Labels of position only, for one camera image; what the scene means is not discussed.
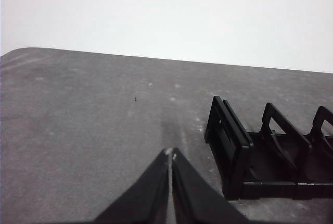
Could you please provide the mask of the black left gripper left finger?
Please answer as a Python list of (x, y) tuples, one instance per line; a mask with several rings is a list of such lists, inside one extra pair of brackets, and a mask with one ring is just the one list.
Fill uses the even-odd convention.
[(99, 214), (94, 223), (165, 223), (169, 155), (162, 150), (138, 180)]

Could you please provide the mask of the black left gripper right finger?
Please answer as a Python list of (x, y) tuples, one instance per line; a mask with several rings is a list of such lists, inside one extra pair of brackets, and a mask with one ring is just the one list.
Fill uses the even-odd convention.
[(177, 223), (252, 223), (211, 188), (177, 148), (172, 151), (172, 194)]

